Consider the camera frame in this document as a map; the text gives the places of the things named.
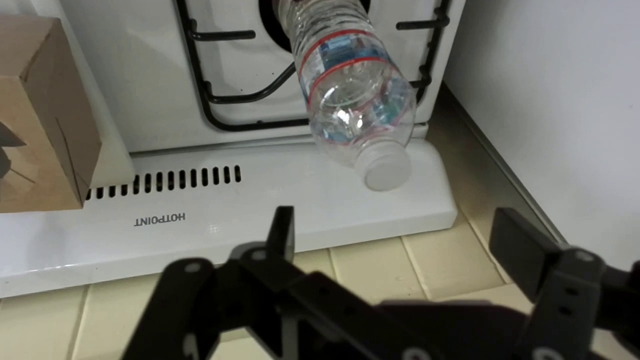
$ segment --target tile floor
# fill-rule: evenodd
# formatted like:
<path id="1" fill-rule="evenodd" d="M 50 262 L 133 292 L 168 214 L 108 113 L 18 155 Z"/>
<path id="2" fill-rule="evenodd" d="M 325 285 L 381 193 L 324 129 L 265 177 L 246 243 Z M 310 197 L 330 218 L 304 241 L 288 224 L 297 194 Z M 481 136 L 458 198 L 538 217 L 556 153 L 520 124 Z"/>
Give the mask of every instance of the tile floor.
<path id="1" fill-rule="evenodd" d="M 368 303 L 490 300 L 530 310 L 504 279 L 464 214 L 451 231 L 297 254 L 301 271 L 320 271 Z M 0 303 L 0 359 L 113 360 L 156 285 L 156 276 L 70 289 Z M 631 359 L 607 335 L 596 336 L 607 359 Z M 222 339 L 215 360 L 267 359 L 246 333 Z"/>

